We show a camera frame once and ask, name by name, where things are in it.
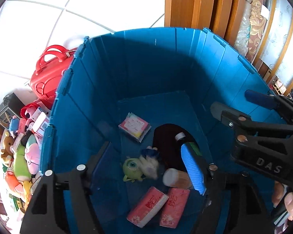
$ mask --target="bin floor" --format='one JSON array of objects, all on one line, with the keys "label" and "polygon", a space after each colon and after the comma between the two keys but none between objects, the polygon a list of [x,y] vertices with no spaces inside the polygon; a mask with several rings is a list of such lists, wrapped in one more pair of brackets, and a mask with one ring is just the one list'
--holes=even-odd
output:
[{"label": "bin floor", "polygon": [[[210,155],[206,138],[192,108],[190,99],[184,91],[124,99],[118,102],[118,111],[120,117],[119,123],[125,119],[128,112],[132,112],[149,122],[152,126],[141,143],[135,142],[125,133],[121,133],[122,162],[124,162],[128,157],[138,158],[140,156],[141,149],[152,145],[155,128],[166,123],[173,123],[186,129],[199,144],[202,154]],[[163,185],[163,173],[164,168],[160,168],[160,177],[156,181],[145,179],[142,182],[126,182],[130,209],[138,203],[141,197],[151,186],[155,186],[163,192],[168,191],[168,187]],[[203,197],[196,190],[192,190],[183,216],[177,227],[182,230],[182,233],[190,232],[202,203]],[[155,231],[154,227],[156,227],[156,229],[159,230],[159,233],[163,233],[163,231],[172,231],[169,228],[160,227],[158,223],[159,219],[158,217],[155,217],[143,229],[132,225],[134,228],[133,233],[144,233],[149,227],[152,227],[153,231]]]}]

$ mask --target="blue plastic bin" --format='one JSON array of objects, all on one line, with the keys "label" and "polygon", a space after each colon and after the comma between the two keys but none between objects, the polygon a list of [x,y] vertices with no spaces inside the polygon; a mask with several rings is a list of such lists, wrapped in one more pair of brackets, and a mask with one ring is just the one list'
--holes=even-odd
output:
[{"label": "blue plastic bin", "polygon": [[[92,184],[92,203],[105,233],[190,233],[203,198],[191,191],[177,229],[160,227],[156,218],[140,229],[126,220],[130,209],[157,181],[123,182],[122,164],[152,145],[154,129],[174,123],[191,133],[203,156],[227,172],[245,170],[230,161],[233,131],[214,119],[210,105],[218,101],[249,114],[255,121],[283,121],[275,111],[249,103],[248,89],[269,88],[254,67],[209,29],[137,29],[85,38],[57,90],[42,149],[41,171],[70,171],[87,163],[105,141],[111,144]],[[128,112],[152,126],[142,143],[128,138],[118,125]],[[273,181],[248,170],[268,209]],[[226,223],[224,195],[218,225]],[[65,200],[70,231],[78,233],[70,200]]]}]

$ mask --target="small book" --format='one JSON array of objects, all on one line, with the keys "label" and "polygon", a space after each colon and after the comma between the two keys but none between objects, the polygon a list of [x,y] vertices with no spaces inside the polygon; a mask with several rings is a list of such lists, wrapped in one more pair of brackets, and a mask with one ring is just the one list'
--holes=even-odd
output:
[{"label": "small book", "polygon": [[151,129],[148,122],[133,113],[128,113],[125,120],[118,127],[130,134],[138,142],[142,142],[144,136]]}]

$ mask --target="bottle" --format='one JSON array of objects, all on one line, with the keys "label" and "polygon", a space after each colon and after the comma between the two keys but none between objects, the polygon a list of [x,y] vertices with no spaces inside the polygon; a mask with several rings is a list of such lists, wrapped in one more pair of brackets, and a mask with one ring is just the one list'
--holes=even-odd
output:
[{"label": "bottle", "polygon": [[192,189],[193,185],[187,173],[169,168],[163,176],[163,183],[168,187]]}]

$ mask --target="bottle cap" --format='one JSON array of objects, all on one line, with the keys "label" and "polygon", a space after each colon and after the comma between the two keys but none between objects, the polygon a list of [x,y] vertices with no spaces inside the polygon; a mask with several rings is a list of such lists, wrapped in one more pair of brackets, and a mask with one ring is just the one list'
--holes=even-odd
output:
[{"label": "bottle cap", "polygon": [[181,139],[183,139],[183,138],[185,138],[186,137],[186,135],[183,133],[183,132],[181,132],[181,133],[179,133],[179,134],[177,134],[176,136],[175,136],[175,140],[176,141],[179,141],[179,140],[181,140]]}]

